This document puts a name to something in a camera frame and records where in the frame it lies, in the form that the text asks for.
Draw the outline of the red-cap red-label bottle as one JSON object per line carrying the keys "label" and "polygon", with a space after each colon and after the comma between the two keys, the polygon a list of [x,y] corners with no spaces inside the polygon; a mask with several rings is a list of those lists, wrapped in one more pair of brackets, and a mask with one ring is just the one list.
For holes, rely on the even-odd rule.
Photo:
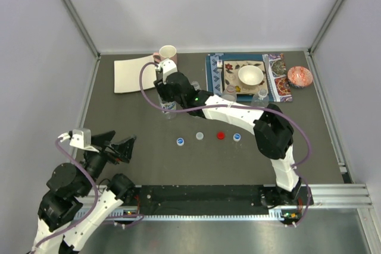
{"label": "red-cap red-label bottle", "polygon": [[237,94],[236,94],[236,88],[233,85],[228,85],[224,89],[221,98],[227,100],[227,101],[232,101],[236,102],[237,100]]}

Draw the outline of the clear label-free plastic bottle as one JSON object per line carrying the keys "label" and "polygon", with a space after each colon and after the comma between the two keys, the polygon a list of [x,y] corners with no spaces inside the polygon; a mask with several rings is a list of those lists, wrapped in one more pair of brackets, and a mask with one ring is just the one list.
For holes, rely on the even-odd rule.
{"label": "clear label-free plastic bottle", "polygon": [[266,89],[260,89],[258,93],[252,97],[251,106],[266,108],[268,103],[268,91]]}

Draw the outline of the red bottle cap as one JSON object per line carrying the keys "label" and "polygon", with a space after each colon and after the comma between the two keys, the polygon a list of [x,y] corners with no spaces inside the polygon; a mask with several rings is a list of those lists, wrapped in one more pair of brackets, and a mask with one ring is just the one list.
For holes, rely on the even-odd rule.
{"label": "red bottle cap", "polygon": [[226,137],[225,133],[220,131],[217,133],[218,140],[223,140]]}

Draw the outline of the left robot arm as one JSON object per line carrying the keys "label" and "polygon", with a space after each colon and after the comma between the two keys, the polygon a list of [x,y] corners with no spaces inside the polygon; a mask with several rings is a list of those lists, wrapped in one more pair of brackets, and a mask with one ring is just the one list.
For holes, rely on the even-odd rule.
{"label": "left robot arm", "polygon": [[32,253],[79,253],[93,232],[120,206],[139,204],[136,185],[116,174],[103,191],[96,181],[110,163],[129,163],[136,136],[112,141],[115,131],[92,135],[86,128],[58,136],[57,149],[69,161],[57,166],[47,181],[38,209],[38,230]]}

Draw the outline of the blue white bottle cap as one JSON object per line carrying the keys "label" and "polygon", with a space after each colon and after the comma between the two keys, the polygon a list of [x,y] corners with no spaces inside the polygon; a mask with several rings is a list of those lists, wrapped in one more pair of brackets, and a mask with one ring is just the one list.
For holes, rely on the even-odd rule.
{"label": "blue white bottle cap", "polygon": [[235,133],[233,135],[233,140],[236,141],[236,142],[239,142],[241,140],[241,135],[239,133]]}

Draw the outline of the small blue-cap water bottle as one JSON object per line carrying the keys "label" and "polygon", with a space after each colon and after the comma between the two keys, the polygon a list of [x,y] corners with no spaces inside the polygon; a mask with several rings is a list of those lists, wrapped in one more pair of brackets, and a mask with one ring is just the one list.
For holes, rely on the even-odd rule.
{"label": "small blue-cap water bottle", "polygon": [[164,114],[164,117],[168,120],[171,120],[176,117],[176,113],[174,111],[177,110],[177,103],[175,101],[165,101],[161,99],[161,97],[158,97],[160,107],[163,109],[162,112]]}

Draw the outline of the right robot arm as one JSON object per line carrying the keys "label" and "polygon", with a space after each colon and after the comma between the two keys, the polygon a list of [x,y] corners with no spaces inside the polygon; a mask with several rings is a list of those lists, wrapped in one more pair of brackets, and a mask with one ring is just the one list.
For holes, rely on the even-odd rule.
{"label": "right robot arm", "polygon": [[206,90],[196,90],[178,71],[154,81],[154,86],[162,101],[174,101],[191,116],[225,122],[254,135],[260,153],[271,160],[279,199],[290,204],[299,198],[301,179],[292,168],[294,129],[278,106],[251,109]]}

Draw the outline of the white-cap red-label bottle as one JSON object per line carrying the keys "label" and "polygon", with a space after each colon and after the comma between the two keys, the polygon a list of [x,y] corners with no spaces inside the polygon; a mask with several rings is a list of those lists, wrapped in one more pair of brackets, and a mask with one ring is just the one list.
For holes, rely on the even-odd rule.
{"label": "white-cap red-label bottle", "polygon": [[200,85],[197,81],[193,81],[191,83],[191,85],[194,87],[195,90],[199,90],[200,89]]}

